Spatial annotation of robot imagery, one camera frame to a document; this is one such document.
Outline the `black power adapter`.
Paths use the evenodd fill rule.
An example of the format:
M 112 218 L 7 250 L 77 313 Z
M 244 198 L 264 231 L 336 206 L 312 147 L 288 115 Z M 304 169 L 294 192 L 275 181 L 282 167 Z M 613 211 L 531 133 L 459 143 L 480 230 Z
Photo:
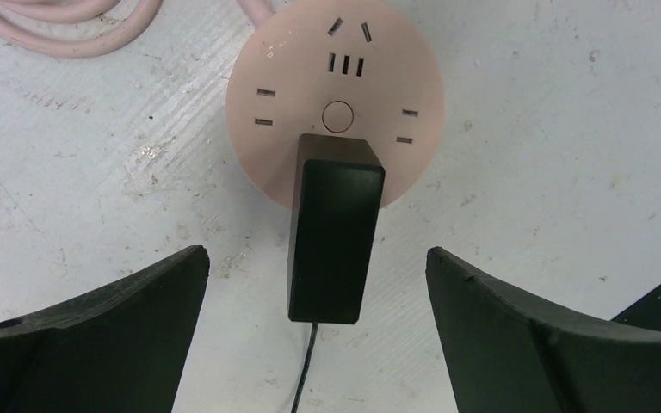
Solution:
M 358 321 L 385 178 L 363 139 L 300 136 L 287 260 L 291 321 Z

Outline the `pink round socket base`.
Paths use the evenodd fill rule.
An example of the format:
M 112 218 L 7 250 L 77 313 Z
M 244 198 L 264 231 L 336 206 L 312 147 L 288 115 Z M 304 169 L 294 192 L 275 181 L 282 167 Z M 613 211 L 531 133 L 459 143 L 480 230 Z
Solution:
M 244 172 L 283 207 L 293 201 L 302 134 L 366 140 L 386 171 L 387 206 L 426 170 L 445 121 L 429 44 L 379 1 L 296 1 L 278 11 L 239 53 L 225 113 Z

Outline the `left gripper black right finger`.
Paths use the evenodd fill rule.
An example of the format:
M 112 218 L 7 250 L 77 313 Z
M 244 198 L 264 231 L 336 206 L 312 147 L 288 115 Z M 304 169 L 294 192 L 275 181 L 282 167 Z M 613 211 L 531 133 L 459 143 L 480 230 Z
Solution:
M 602 320 L 443 248 L 426 281 L 460 412 L 661 412 L 661 331 Z

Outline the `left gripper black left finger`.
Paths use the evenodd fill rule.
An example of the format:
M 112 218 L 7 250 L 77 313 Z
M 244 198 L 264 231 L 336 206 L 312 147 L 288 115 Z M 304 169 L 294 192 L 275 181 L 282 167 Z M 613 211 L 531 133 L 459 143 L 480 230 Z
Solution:
M 210 260 L 194 245 L 0 322 L 0 412 L 169 412 Z

